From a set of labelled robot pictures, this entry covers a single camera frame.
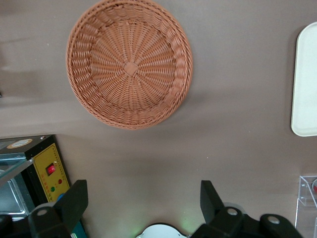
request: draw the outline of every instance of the yellow control panel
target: yellow control panel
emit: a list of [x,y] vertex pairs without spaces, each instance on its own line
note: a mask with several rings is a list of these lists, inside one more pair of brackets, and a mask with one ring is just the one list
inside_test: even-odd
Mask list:
[[34,167],[49,202],[57,201],[69,189],[55,143],[34,156]]

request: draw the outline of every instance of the white plate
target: white plate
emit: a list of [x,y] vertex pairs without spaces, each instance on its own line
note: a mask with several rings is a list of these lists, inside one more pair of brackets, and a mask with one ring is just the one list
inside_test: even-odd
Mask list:
[[154,224],[147,227],[143,233],[136,238],[188,238],[177,229],[167,224]]
[[299,136],[317,135],[317,22],[297,39],[292,130]]

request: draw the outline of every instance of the red object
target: red object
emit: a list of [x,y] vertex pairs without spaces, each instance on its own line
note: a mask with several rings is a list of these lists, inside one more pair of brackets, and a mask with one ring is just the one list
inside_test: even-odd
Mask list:
[[55,172],[55,166],[53,165],[53,164],[51,164],[50,166],[48,166],[47,168],[46,168],[46,171],[48,172],[48,175],[51,175],[52,173],[54,173]]

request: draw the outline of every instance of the woven basket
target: woven basket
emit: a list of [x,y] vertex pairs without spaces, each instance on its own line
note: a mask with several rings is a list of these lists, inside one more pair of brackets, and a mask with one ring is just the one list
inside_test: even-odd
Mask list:
[[80,103],[104,123],[146,128],[184,100],[192,54],[175,18],[150,0],[105,0],[72,29],[66,64]]

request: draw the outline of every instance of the basket center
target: basket center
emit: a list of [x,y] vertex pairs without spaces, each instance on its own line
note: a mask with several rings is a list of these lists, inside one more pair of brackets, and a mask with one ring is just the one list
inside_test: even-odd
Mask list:
[[125,72],[129,74],[130,76],[134,76],[136,72],[138,71],[138,68],[139,67],[135,63],[132,63],[132,62],[128,62],[124,66]]

